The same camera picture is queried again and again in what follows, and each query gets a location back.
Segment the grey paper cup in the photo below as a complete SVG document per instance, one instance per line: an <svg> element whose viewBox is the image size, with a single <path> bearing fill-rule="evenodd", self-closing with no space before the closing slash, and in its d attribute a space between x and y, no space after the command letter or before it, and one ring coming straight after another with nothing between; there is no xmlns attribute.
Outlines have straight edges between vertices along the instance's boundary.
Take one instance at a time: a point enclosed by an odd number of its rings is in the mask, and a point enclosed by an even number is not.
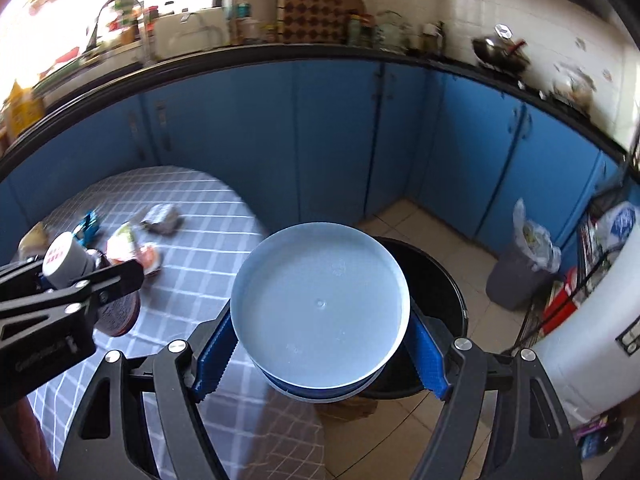
<svg viewBox="0 0 640 480"><path fill-rule="evenodd" d="M72 232L61 233L49 246L42 262L44 278L62 289L94 270L94 260Z"/></svg>

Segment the teal snack wrapper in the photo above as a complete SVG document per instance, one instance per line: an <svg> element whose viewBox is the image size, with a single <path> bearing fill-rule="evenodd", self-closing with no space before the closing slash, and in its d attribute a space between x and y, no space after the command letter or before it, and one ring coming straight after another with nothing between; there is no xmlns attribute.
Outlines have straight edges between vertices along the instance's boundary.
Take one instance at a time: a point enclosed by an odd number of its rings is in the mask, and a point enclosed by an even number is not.
<svg viewBox="0 0 640 480"><path fill-rule="evenodd" d="M90 248L98 237L101 227L98 213L91 209L85 213L80 222L73 229L73 237L82 247Z"/></svg>

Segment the white round plastic container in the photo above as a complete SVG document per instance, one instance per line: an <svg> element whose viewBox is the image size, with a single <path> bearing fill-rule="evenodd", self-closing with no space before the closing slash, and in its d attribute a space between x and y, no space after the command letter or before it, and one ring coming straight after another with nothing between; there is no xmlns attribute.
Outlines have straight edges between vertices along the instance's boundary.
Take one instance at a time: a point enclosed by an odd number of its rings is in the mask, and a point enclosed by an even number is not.
<svg viewBox="0 0 640 480"><path fill-rule="evenodd" d="M350 226L307 222L263 240L233 282L232 326L273 386L329 403L375 381L409 324L410 292L392 254Z"/></svg>

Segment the black round trash bin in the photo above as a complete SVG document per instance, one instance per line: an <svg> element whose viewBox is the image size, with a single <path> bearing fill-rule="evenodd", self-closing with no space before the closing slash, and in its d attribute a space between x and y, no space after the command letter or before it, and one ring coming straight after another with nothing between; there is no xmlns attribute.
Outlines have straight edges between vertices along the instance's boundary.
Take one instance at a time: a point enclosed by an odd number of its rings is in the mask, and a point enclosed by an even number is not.
<svg viewBox="0 0 640 480"><path fill-rule="evenodd" d="M451 334L451 343L468 334L468 310L451 275L433 257L402 240L376 239L394 257L405 275L411 307L441 320ZM397 400L426 390L421 384L404 341L374 382L360 393L367 399Z"/></svg>

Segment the grey trash can with bag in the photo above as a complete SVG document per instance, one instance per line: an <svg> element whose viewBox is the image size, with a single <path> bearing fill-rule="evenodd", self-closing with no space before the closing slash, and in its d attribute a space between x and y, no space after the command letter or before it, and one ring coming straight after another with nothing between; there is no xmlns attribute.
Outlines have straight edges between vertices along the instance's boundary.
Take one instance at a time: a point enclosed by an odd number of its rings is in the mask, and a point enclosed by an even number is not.
<svg viewBox="0 0 640 480"><path fill-rule="evenodd" d="M489 274L486 295L503 309L518 310L553 280L561 259L561 249L552 242L550 232L529 218L519 198L512 212L511 240Z"/></svg>

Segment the orange white food wrapper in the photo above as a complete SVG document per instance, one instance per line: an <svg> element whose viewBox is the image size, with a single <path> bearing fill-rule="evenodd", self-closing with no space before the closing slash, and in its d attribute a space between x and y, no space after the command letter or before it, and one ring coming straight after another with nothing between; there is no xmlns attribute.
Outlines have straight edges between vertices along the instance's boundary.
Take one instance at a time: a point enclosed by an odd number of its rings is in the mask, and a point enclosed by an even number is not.
<svg viewBox="0 0 640 480"><path fill-rule="evenodd" d="M120 226L107 240L105 255L111 264L136 260L142 265L144 275L157 272L162 263L157 246L151 242L140 243L136 230L129 222Z"/></svg>

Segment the blue checkered tablecloth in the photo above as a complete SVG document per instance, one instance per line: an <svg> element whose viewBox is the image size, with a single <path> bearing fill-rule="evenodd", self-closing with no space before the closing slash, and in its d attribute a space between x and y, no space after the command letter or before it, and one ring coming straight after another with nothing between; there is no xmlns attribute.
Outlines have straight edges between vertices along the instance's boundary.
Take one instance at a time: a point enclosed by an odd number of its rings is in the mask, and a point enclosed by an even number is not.
<svg viewBox="0 0 640 480"><path fill-rule="evenodd" d="M224 307L236 272L262 241L264 228L232 188L205 172L159 166L108 177L39 214L50 236L73 229L89 209L98 212L102 237L125 223L136 223L156 204L177 207L175 233L139 230L139 242L156 245L160 270L144 283L141 310L130 332L118 338L96 333L96 354L53 378L29 395L47 447L55 460L82 395L107 351L128 358L147 356ZM232 479L322 479L323 428L314 408L278 393L236 347L215 392L198 406L224 470Z"/></svg>

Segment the crumpled grey printed paper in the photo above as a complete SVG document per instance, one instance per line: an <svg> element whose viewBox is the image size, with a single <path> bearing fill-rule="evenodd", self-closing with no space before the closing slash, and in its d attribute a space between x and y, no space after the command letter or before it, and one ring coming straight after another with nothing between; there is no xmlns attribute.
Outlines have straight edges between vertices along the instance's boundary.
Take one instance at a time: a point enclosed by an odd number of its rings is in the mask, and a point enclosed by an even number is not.
<svg viewBox="0 0 640 480"><path fill-rule="evenodd" d="M140 226L160 235L175 233L182 222L182 214L174 204L156 204L140 220Z"/></svg>

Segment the white appliance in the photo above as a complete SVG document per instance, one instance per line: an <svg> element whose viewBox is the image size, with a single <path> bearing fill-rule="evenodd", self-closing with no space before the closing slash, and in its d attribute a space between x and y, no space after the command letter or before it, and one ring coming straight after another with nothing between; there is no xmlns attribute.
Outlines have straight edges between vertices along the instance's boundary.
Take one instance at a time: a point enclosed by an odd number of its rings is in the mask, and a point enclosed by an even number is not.
<svg viewBox="0 0 640 480"><path fill-rule="evenodd" d="M534 345L570 428L639 392L639 229L566 321Z"/></svg>

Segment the white blue plastic bag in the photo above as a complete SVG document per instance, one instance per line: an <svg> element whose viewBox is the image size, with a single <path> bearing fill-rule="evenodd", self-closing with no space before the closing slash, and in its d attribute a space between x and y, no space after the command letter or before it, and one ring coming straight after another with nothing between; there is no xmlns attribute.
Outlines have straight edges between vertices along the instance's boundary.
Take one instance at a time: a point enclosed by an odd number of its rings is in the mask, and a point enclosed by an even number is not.
<svg viewBox="0 0 640 480"><path fill-rule="evenodd" d="M639 218L639 208L623 202L609 209L596 223L594 238L602 252L623 246Z"/></svg>

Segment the black wok with lid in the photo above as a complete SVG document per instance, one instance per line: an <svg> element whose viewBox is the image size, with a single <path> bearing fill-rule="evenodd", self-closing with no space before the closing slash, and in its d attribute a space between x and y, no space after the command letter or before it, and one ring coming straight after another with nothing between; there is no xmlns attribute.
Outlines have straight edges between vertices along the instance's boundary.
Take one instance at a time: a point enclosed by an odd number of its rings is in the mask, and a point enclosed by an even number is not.
<svg viewBox="0 0 640 480"><path fill-rule="evenodd" d="M524 73L530 61L524 52L527 41L516 39L506 24L495 24L492 34L472 39L472 48L477 59L496 70L519 75Z"/></svg>

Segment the checkered cutting board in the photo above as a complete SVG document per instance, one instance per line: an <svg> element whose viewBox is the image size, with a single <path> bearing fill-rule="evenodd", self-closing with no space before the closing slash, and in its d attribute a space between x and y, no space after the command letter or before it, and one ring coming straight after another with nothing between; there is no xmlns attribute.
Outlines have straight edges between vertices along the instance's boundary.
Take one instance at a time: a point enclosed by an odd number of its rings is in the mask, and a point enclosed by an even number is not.
<svg viewBox="0 0 640 480"><path fill-rule="evenodd" d="M340 44L346 23L343 0L278 0L282 44Z"/></svg>

